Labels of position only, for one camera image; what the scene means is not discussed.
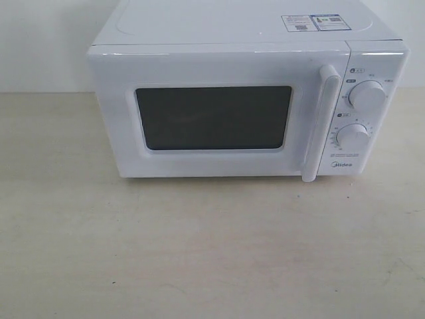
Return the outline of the white microwave door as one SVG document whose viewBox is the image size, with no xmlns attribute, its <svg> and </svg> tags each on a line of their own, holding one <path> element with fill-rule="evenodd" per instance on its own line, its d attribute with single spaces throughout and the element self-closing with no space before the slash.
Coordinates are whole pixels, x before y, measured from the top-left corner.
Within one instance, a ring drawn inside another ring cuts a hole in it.
<svg viewBox="0 0 425 319">
<path fill-rule="evenodd" d="M 319 174 L 351 51 L 324 43 L 94 45 L 122 177 Z"/>
</svg>

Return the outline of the white microwave oven body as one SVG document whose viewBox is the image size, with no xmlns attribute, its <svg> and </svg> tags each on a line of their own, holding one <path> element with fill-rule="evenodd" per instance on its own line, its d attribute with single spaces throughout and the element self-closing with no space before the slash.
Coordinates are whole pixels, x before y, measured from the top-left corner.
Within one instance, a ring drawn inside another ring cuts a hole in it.
<svg viewBox="0 0 425 319">
<path fill-rule="evenodd" d="M 338 14 L 347 31 L 287 31 L 282 15 Z M 94 45 L 202 45 L 324 43 L 343 41 L 351 54 L 319 166 L 322 175 L 360 174 L 371 154 L 409 55 L 403 40 L 360 1 L 122 1 L 92 43 Z M 385 93 L 379 109 L 359 112 L 350 91 L 374 80 Z M 342 148 L 338 131 L 363 125 L 369 143 Z"/>
</svg>

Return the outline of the lower white control knob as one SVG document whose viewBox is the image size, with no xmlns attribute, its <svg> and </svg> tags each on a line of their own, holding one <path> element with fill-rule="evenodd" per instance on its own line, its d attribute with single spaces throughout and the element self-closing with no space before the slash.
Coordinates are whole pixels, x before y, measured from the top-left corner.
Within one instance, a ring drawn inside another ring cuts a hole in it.
<svg viewBox="0 0 425 319">
<path fill-rule="evenodd" d="M 338 131 L 336 140 L 342 148 L 363 148 L 369 143 L 370 135 L 363 125 L 350 124 Z"/>
</svg>

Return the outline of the white control knob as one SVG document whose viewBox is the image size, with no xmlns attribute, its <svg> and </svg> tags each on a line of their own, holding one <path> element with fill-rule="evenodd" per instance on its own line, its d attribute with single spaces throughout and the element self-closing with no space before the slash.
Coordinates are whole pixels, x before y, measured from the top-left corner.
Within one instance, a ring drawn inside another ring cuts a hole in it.
<svg viewBox="0 0 425 319">
<path fill-rule="evenodd" d="M 356 85 L 349 93 L 350 105 L 359 112 L 369 112 L 384 106 L 386 93 L 383 86 L 374 80 Z"/>
<path fill-rule="evenodd" d="M 342 148 L 363 148 L 369 143 L 370 135 L 363 125 L 350 124 L 338 131 L 336 140 Z"/>
</svg>

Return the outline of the white label sticker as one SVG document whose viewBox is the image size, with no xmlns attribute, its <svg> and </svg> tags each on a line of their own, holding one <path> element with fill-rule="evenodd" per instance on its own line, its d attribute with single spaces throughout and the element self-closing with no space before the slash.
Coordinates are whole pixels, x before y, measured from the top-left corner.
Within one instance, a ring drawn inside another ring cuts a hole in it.
<svg viewBox="0 0 425 319">
<path fill-rule="evenodd" d="M 309 15 L 282 15 L 282 21 L 288 32 L 318 32 Z"/>
</svg>

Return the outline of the upper white control knob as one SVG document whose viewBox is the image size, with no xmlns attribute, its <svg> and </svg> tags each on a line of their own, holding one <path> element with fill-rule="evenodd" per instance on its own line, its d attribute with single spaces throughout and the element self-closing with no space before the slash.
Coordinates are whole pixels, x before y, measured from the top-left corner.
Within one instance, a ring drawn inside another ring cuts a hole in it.
<svg viewBox="0 0 425 319">
<path fill-rule="evenodd" d="M 359 112 L 369 112 L 384 106 L 386 93 L 383 86 L 374 80 L 356 85 L 349 93 L 350 105 Z"/>
</svg>

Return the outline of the blue label sticker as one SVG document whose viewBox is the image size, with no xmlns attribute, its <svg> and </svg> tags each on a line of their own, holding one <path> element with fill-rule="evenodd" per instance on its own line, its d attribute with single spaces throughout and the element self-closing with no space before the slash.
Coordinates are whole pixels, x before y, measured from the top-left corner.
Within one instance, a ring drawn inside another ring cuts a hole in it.
<svg viewBox="0 0 425 319">
<path fill-rule="evenodd" d="M 338 14 L 310 15 L 319 31 L 347 31 L 351 28 Z"/>
</svg>

